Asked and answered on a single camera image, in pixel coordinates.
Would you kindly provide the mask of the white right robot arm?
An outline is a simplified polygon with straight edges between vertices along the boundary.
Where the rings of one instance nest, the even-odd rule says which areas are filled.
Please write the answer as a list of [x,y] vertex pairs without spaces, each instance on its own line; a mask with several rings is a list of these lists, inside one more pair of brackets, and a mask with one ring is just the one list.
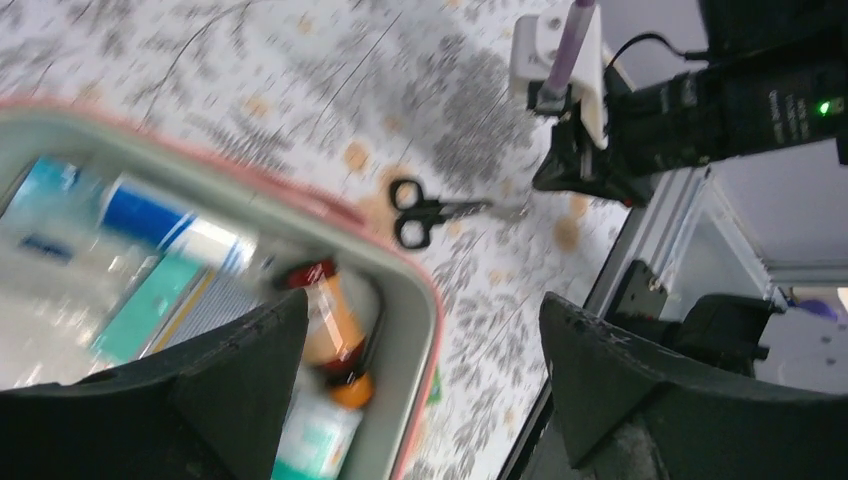
[[835,140],[847,157],[847,5],[702,1],[707,37],[682,58],[704,68],[638,90],[617,88],[593,1],[574,1],[529,83],[527,107],[554,120],[532,185],[643,207],[650,175]]

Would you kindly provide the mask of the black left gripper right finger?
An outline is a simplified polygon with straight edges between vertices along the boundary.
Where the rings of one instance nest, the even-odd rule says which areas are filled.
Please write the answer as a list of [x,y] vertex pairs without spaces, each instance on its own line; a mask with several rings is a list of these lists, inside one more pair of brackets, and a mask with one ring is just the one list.
[[689,359],[547,293],[556,420],[584,479],[843,479],[847,399]]

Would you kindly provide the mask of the teal silver foil sachet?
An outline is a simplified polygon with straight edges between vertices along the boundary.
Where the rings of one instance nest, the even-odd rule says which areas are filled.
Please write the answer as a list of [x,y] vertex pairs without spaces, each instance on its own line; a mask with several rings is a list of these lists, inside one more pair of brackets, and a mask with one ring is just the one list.
[[129,295],[89,349],[128,363],[216,329],[260,304],[235,276],[167,255]]

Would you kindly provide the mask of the blue white elastic bandage roll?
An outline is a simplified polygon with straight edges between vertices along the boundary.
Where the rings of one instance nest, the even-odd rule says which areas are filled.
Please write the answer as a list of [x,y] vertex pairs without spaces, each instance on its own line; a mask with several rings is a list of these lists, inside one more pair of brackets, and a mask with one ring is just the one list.
[[256,232],[126,174],[101,194],[99,221],[159,251],[229,273],[246,271],[257,253]]

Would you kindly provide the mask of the white gauze dressing packet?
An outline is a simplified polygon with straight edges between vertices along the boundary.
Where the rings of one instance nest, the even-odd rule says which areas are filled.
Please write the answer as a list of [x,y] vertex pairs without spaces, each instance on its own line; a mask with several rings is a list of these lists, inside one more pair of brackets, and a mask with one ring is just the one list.
[[158,263],[98,223],[93,171],[40,156],[1,212],[1,387],[72,384],[116,365],[94,345]]

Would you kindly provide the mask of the small white medicine bottle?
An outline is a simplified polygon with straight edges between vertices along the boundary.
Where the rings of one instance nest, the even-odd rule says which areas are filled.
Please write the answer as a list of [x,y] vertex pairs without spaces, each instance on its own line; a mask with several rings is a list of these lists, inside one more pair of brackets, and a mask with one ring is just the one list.
[[299,367],[279,440],[273,480],[335,480],[364,413],[337,404]]

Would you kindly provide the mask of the pink medicine kit bag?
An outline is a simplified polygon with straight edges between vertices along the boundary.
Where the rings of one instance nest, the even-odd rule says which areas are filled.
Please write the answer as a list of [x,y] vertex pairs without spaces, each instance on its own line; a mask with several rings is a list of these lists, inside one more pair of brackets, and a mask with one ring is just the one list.
[[188,197],[207,210],[265,231],[335,251],[369,274],[384,295],[375,345],[378,383],[341,475],[399,479],[414,443],[438,364],[445,310],[429,274],[389,241],[374,236],[346,201],[311,184],[239,164],[213,151],[138,129],[133,123],[60,100],[1,103],[4,176],[40,153],[82,153]]

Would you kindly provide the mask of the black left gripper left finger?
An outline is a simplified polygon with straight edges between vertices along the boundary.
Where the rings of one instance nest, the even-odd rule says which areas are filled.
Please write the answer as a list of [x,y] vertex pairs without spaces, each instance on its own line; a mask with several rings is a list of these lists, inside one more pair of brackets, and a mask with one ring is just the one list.
[[307,330],[289,291],[77,383],[1,394],[5,479],[267,479]]

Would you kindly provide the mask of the brown bottle orange cap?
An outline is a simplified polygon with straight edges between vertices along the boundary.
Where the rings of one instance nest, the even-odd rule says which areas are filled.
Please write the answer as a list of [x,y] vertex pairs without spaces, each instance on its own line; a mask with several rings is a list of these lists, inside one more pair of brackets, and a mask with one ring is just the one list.
[[303,359],[322,378],[330,398],[349,409],[367,405],[375,391],[365,360],[367,335],[343,290],[336,261],[326,258],[297,266],[278,275],[271,285],[306,292]]

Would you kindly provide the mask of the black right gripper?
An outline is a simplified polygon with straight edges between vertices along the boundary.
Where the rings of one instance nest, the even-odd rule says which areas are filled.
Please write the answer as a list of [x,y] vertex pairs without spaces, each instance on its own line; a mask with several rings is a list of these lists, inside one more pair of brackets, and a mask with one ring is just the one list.
[[645,207],[653,196],[648,177],[663,170],[663,142],[658,126],[663,116],[663,85],[639,89],[625,85],[616,68],[602,84],[612,93],[612,138],[603,149],[582,121],[584,102],[568,88],[565,105],[551,127],[550,146],[532,178],[539,192],[571,192],[609,200],[626,207]]

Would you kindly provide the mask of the black handled scissors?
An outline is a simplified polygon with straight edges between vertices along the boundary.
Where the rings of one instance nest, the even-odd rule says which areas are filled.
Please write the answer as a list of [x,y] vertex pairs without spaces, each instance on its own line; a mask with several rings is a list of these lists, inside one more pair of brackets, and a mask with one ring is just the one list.
[[397,212],[393,223],[394,239],[402,248],[412,251],[428,248],[432,230],[451,221],[484,214],[496,220],[516,222],[529,211],[526,204],[511,205],[486,198],[444,200],[429,196],[423,185],[412,177],[392,180],[388,198]]

